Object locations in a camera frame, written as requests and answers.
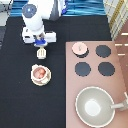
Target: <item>gray floor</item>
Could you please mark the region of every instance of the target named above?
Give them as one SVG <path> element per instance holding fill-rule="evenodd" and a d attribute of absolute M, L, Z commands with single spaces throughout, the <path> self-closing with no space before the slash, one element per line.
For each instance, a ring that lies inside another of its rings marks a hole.
<path fill-rule="evenodd" d="M 6 25 L 6 21 L 7 21 L 8 17 L 9 17 L 9 15 L 7 14 L 7 12 L 0 13 L 0 26 Z"/>

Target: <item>black table surface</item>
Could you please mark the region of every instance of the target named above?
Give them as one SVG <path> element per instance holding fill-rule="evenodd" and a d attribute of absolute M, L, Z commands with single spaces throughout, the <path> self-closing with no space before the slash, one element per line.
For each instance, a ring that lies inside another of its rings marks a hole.
<path fill-rule="evenodd" d="M 36 57 L 37 48 L 20 40 L 22 17 L 9 17 L 0 50 L 0 128 L 66 128 L 67 41 L 111 41 L 107 16 L 61 17 L 44 21 L 46 31 L 57 33 L 57 42 L 46 47 L 47 58 Z M 32 83 L 32 65 L 52 72 L 42 87 Z"/>

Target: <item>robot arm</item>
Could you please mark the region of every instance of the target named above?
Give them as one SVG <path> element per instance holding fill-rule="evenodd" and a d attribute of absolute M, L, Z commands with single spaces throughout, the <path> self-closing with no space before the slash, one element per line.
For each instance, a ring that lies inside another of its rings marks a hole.
<path fill-rule="evenodd" d="M 22 17 L 26 25 L 22 32 L 24 42 L 33 43 L 43 39 L 44 46 L 47 43 L 56 42 L 56 33 L 46 33 L 42 20 L 57 20 L 65 8 L 65 0 L 29 0 L 22 8 Z"/>

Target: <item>black burner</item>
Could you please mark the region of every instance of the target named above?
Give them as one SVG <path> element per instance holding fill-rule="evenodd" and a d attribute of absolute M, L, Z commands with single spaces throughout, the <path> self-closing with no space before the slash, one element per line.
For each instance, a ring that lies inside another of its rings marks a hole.
<path fill-rule="evenodd" d="M 87 76 L 91 71 L 89 64 L 86 62 L 79 62 L 75 66 L 75 72 L 79 76 Z"/>
<path fill-rule="evenodd" d="M 100 57 L 106 58 L 111 55 L 111 49 L 106 45 L 99 45 L 96 48 L 96 54 Z"/>
<path fill-rule="evenodd" d="M 100 63 L 98 70 L 103 76 L 112 76 L 115 72 L 114 66 L 109 62 Z"/>

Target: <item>white object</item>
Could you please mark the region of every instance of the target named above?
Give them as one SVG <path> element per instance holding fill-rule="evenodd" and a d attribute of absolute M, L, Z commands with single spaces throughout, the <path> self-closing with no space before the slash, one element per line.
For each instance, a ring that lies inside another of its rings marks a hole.
<path fill-rule="evenodd" d="M 37 57 L 38 57 L 38 59 L 45 59 L 46 58 L 46 50 L 43 47 L 41 47 L 37 51 Z"/>
<path fill-rule="evenodd" d="M 105 127 L 114 118 L 112 97 L 99 87 L 87 87 L 77 95 L 75 107 L 78 117 L 93 128 Z"/>
<path fill-rule="evenodd" d="M 128 95 L 124 92 L 126 99 L 122 103 L 111 105 L 112 109 L 119 109 L 120 111 L 124 111 L 128 109 Z"/>
<path fill-rule="evenodd" d="M 101 107 L 95 100 L 91 99 L 85 104 L 85 111 L 90 116 L 97 116 L 101 111 Z"/>
<path fill-rule="evenodd" d="M 45 33 L 42 19 L 57 20 L 65 8 L 65 0 L 29 0 L 22 8 L 22 17 L 26 25 L 22 32 L 24 42 L 35 42 L 33 35 L 38 36 L 40 34 L 44 35 L 47 43 L 56 42 L 55 32 Z"/>
<path fill-rule="evenodd" d="M 35 73 L 39 69 L 44 69 L 45 70 L 45 75 L 41 79 L 37 79 L 35 77 Z M 31 79 L 32 79 L 33 83 L 38 85 L 38 86 L 46 85 L 50 81 L 50 79 L 51 79 L 51 72 L 50 72 L 50 70 L 47 67 L 35 64 L 35 65 L 32 66 Z"/>
<path fill-rule="evenodd" d="M 121 33 L 122 36 L 128 36 L 128 33 Z"/>
<path fill-rule="evenodd" d="M 35 39 L 34 39 L 34 36 L 31 32 L 31 30 L 28 29 L 27 27 L 23 28 L 22 37 L 26 44 L 31 44 L 31 43 L 35 42 Z M 44 40 L 47 43 L 56 42 L 56 33 L 55 32 L 45 33 Z"/>

